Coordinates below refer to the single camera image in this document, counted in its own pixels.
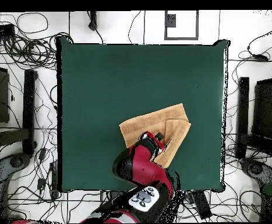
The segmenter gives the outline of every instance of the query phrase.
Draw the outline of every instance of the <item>folded cloth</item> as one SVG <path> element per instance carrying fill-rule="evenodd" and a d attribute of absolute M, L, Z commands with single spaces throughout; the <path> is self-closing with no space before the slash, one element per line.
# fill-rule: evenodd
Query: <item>folded cloth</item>
<path fill-rule="evenodd" d="M 121 123 L 119 127 L 127 148 L 135 144 L 145 131 L 153 135 L 162 133 L 164 139 L 161 142 L 165 145 L 165 150 L 154 159 L 154 162 L 167 168 L 188 133 L 190 123 L 181 103 L 131 118 Z"/>

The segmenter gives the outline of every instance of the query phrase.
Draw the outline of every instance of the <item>green tabletop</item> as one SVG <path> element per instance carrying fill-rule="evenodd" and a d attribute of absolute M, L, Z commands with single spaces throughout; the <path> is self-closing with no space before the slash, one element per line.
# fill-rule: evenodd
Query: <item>green tabletop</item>
<path fill-rule="evenodd" d="M 112 173 L 125 149 L 118 125 L 178 103 L 192 125 L 169 168 L 178 172 L 183 190 L 219 190 L 227 47 L 226 40 L 160 46 L 71 44 L 61 38 L 62 190 L 131 189 Z"/>

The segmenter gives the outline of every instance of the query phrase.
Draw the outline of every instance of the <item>black cable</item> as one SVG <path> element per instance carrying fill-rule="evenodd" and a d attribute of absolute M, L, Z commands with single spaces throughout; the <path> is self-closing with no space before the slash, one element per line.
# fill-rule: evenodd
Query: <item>black cable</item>
<path fill-rule="evenodd" d="M 144 29 L 143 29 L 143 45 L 145 45 L 145 19 L 146 19 L 146 10 L 144 10 Z"/>
<path fill-rule="evenodd" d="M 255 55 L 252 54 L 252 53 L 250 52 L 250 45 L 251 45 L 255 40 L 257 40 L 257 39 L 259 39 L 259 38 L 262 38 L 262 37 L 264 37 L 264 36 L 267 36 L 267 35 L 269 35 L 269 34 L 271 34 L 271 33 L 272 33 L 272 31 L 269 31 L 268 33 L 266 33 L 266 34 L 264 34 L 264 35 L 261 35 L 261 36 L 259 36 L 259 37 L 257 37 L 257 38 L 254 38 L 254 39 L 249 43 L 249 45 L 248 45 L 248 47 L 247 47 L 247 51 L 249 52 L 249 54 L 255 57 Z"/>
<path fill-rule="evenodd" d="M 68 223 L 70 222 L 70 213 L 71 213 L 73 210 L 75 210 L 75 209 L 83 202 L 83 198 L 84 198 L 85 196 L 89 196 L 89 195 L 98 196 L 99 194 L 100 194 L 100 193 L 98 193 L 98 194 L 87 193 L 87 194 L 85 194 L 84 196 L 82 196 L 82 199 L 80 200 L 80 202 L 79 202 L 74 208 L 72 208 L 72 209 L 69 211 Z"/>
<path fill-rule="evenodd" d="M 52 89 L 51 89 L 51 91 L 50 91 L 50 100 L 51 100 L 53 103 L 55 103 L 55 104 L 57 104 L 57 102 L 53 101 L 53 99 L 52 99 L 52 91 L 53 91 L 53 89 L 55 89 L 56 87 L 57 87 L 57 85 L 55 85 L 54 87 L 52 87 Z"/>
<path fill-rule="evenodd" d="M 88 16 L 89 16 L 89 18 L 90 18 L 90 23 L 94 23 L 94 17 L 95 17 L 95 19 L 96 19 L 96 14 L 95 15 L 93 15 L 93 17 L 91 18 L 91 16 L 89 15 L 89 12 L 87 11 L 87 14 L 88 14 Z M 97 31 L 97 28 L 96 28 L 96 26 L 93 24 L 93 25 L 91 25 L 91 27 L 93 27 L 94 29 L 95 29 L 95 31 L 96 31 L 96 33 L 98 34 L 98 36 L 101 38 L 101 43 L 102 44 L 104 44 L 104 40 L 103 40 L 103 38 L 101 37 L 101 35 L 100 35 L 100 33 Z"/>
<path fill-rule="evenodd" d="M 129 28 L 129 32 L 130 32 L 130 30 L 132 29 L 134 20 L 137 18 L 138 15 L 140 15 L 141 11 L 142 11 L 142 10 L 140 10 L 139 13 L 133 18 L 132 24 L 130 25 L 130 28 Z"/>
<path fill-rule="evenodd" d="M 17 212 L 17 213 L 23 214 L 23 215 L 25 216 L 25 220 L 27 220 L 27 215 L 26 215 L 24 212 L 22 212 L 22 211 L 17 211 L 16 209 L 12 209 L 12 208 L 9 207 L 9 206 L 8 206 L 8 209 L 9 209 L 10 211 L 15 211 L 15 212 Z"/>
<path fill-rule="evenodd" d="M 244 217 L 248 222 L 250 222 L 250 220 L 245 216 L 245 214 L 244 214 L 244 212 L 243 212 L 242 201 L 241 201 L 242 196 L 243 196 L 244 194 L 246 194 L 246 193 L 255 193 L 255 194 L 257 194 L 261 199 L 264 199 L 264 200 L 266 200 L 266 199 L 265 199 L 265 197 L 262 196 L 260 193 L 258 193 L 258 192 L 256 192 L 256 191 L 253 191 L 253 190 L 244 191 L 244 192 L 239 196 L 239 207 L 240 207 L 240 209 L 241 209 L 241 213 L 242 213 L 243 217 Z"/>

